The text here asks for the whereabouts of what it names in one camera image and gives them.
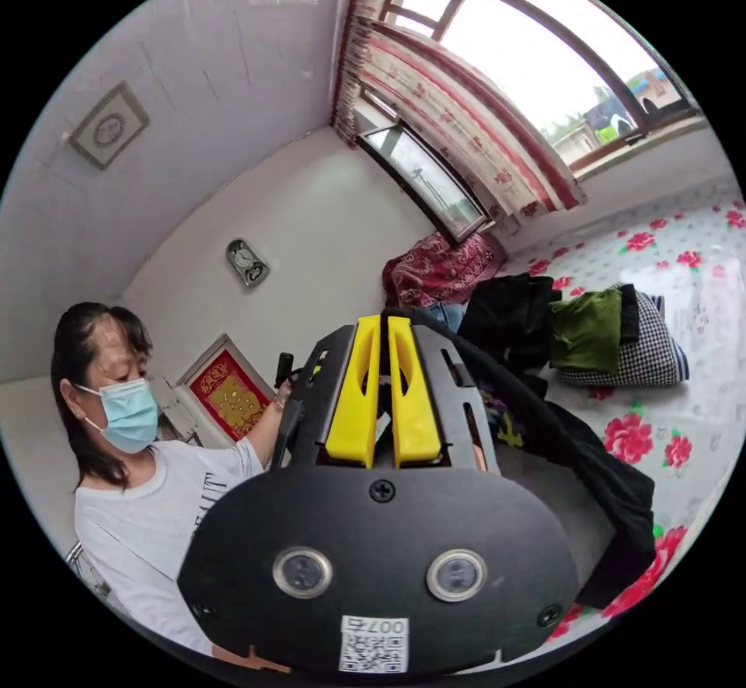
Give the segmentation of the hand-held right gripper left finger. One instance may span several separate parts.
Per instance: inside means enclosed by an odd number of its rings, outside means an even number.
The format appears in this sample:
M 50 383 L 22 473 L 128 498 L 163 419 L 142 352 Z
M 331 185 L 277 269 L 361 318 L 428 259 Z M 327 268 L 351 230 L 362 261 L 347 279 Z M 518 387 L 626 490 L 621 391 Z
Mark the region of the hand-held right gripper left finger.
M 361 317 L 325 443 L 326 453 L 333 461 L 363 467 L 373 465 L 380 349 L 380 316 Z

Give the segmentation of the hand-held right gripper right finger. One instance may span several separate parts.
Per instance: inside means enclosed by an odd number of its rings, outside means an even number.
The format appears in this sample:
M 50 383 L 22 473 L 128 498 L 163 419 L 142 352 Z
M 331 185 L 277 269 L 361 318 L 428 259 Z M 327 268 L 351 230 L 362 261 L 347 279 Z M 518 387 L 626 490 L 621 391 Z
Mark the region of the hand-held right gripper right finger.
M 388 317 L 392 435 L 396 468 L 438 467 L 444 440 L 437 411 L 437 349 L 423 327 Z

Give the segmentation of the person's right hand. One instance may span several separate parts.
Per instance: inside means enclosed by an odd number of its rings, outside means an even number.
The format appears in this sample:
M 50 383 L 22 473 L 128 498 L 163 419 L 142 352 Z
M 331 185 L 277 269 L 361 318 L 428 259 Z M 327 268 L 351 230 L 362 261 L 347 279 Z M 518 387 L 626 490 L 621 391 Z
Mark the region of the person's right hand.
M 211 647 L 211 653 L 212 656 L 216 659 L 220 659 L 224 662 L 228 662 L 234 665 L 239 665 L 247 669 L 270 670 L 286 674 L 291 672 L 291 668 L 285 665 L 280 665 L 276 662 L 272 662 L 257 656 L 253 648 L 249 649 L 248 656 L 242 657 L 213 644 Z

